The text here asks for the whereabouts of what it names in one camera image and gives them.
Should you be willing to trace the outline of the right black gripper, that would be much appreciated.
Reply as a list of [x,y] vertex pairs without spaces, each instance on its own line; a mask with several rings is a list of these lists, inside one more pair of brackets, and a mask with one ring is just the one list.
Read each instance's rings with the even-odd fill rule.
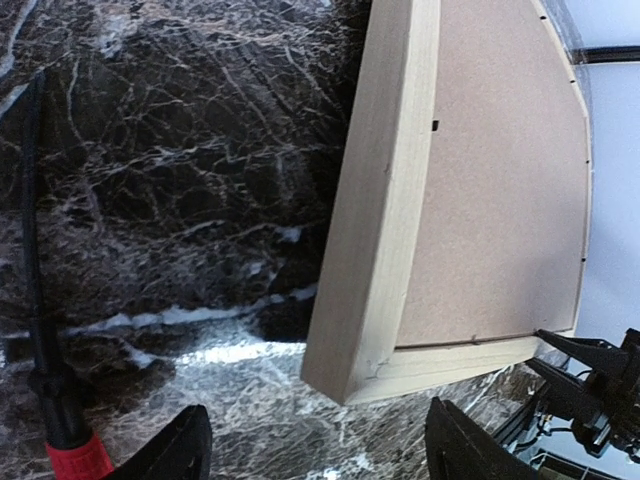
[[629,328],[620,346],[595,338],[570,338],[539,329],[535,335],[591,368],[584,382],[539,358],[527,366],[549,385],[551,394],[567,404],[599,401],[596,419],[571,423],[574,437],[591,456],[612,447],[629,458],[639,456],[639,332]]

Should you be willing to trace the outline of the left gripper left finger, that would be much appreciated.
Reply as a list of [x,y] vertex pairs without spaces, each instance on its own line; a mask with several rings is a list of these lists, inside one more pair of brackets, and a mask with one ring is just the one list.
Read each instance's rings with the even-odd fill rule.
[[211,456],[212,429],[207,409],[190,405],[106,479],[207,480]]

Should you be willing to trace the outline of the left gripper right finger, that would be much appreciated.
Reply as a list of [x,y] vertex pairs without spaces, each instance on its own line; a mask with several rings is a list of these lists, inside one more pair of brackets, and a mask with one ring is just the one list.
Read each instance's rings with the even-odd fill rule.
[[537,472],[503,449],[449,400],[435,397],[425,422],[431,480],[526,480]]

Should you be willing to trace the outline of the red handled screwdriver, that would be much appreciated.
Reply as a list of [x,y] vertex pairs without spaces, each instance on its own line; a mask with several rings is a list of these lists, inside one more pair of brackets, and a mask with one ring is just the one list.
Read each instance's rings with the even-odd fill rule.
[[34,367],[28,383],[38,399],[45,448],[57,479],[104,479],[114,467],[84,415],[86,382],[68,365],[56,323],[47,313],[40,270],[37,222],[37,153],[46,75],[37,72],[27,88],[22,144],[22,226],[29,339]]

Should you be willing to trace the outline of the wooden picture frame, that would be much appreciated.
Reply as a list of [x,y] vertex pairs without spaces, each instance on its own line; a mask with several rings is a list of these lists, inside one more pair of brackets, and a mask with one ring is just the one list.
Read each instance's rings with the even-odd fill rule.
[[302,380],[370,402],[572,335],[590,160],[541,2],[373,2]]

